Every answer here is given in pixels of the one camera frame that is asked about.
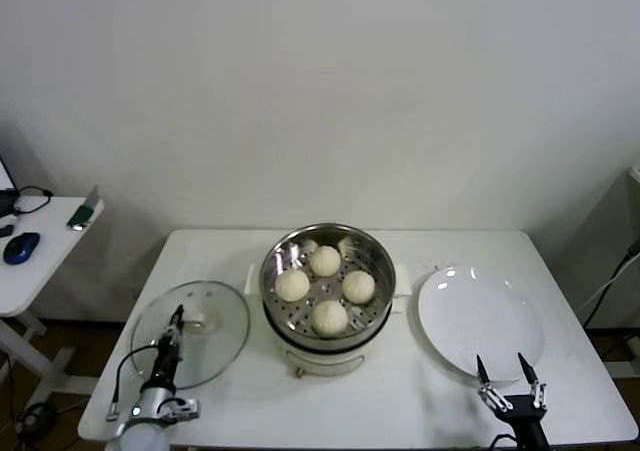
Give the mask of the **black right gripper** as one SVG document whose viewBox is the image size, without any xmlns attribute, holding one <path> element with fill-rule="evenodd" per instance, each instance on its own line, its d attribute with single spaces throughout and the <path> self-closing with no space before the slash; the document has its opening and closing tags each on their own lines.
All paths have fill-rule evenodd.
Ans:
<svg viewBox="0 0 640 451">
<path fill-rule="evenodd" d="M 491 384 L 484 363 L 477 355 L 477 377 L 480 383 L 478 395 L 491 411 L 500 411 L 499 419 L 513 430 L 518 450 L 548 450 L 549 442 L 541 425 L 547 409 L 547 385 L 538 379 L 534 367 L 521 353 L 518 354 L 518 359 L 530 386 L 530 395 L 504 397 L 500 394 Z"/>
</svg>

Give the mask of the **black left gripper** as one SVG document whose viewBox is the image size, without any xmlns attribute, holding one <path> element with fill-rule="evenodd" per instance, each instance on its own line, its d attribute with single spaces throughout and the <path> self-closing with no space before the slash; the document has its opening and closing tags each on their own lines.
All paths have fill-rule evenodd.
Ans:
<svg viewBox="0 0 640 451">
<path fill-rule="evenodd" d="M 178 305 L 172 314 L 165 335 L 169 341 L 158 344 L 158 354 L 152 369 L 153 386 L 174 386 L 177 367 L 181 361 L 180 345 L 184 328 L 184 307 Z"/>
</svg>

